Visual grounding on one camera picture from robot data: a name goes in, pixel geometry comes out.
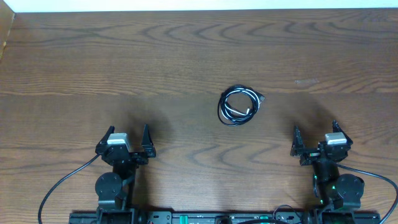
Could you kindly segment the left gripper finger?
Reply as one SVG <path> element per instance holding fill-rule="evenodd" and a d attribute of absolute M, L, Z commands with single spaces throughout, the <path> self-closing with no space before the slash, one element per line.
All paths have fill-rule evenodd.
<path fill-rule="evenodd" d="M 144 148 L 147 157 L 156 157 L 156 149 L 150 136 L 148 124 L 144 125 L 141 146 Z"/>
<path fill-rule="evenodd" d="M 101 140 L 97 144 L 97 149 L 105 147 L 105 145 L 107 145 L 107 140 L 109 139 L 110 135 L 113 133 L 114 133 L 114 126 L 110 126 L 105 135 L 101 138 Z"/>

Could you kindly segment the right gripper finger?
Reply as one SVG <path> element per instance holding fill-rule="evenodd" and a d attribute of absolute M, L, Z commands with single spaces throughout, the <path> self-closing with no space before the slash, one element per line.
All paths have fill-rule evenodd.
<path fill-rule="evenodd" d="M 340 125 L 338 124 L 337 120 L 333 120 L 332 122 L 332 129 L 334 133 L 342 133 L 344 137 L 346 138 L 346 143 L 349 145 L 353 144 L 353 140 L 342 130 Z"/>
<path fill-rule="evenodd" d="M 293 128 L 293 141 L 292 147 L 290 150 L 291 156 L 301 156 L 304 150 L 304 143 L 302 139 L 302 135 L 300 133 L 299 127 L 294 126 Z"/>

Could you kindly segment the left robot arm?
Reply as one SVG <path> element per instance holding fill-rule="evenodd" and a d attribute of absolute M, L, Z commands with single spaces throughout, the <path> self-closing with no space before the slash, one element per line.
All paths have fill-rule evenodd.
<path fill-rule="evenodd" d="M 141 146 L 143 151 L 131 151 L 126 133 L 115 133 L 110 126 L 96 145 L 95 153 L 112 167 L 111 172 L 102 174 L 95 183 L 98 196 L 97 223 L 147 223 L 147 212 L 132 206 L 132 193 L 136 171 L 156 157 L 156 150 L 150 137 L 149 126 L 144 125 Z"/>

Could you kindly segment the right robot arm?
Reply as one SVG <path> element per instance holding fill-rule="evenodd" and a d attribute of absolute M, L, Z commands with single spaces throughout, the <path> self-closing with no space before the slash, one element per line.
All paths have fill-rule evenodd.
<path fill-rule="evenodd" d="M 332 122 L 331 133 L 317 147 L 307 147 L 298 126 L 293 128 L 290 155 L 300 158 L 301 166 L 313 168 L 313 191 L 321 205 L 305 212 L 303 223 L 354 223 L 354 211 L 361 207 L 364 180 L 353 174 L 340 174 L 339 162 L 348 157 L 353 141 Z"/>

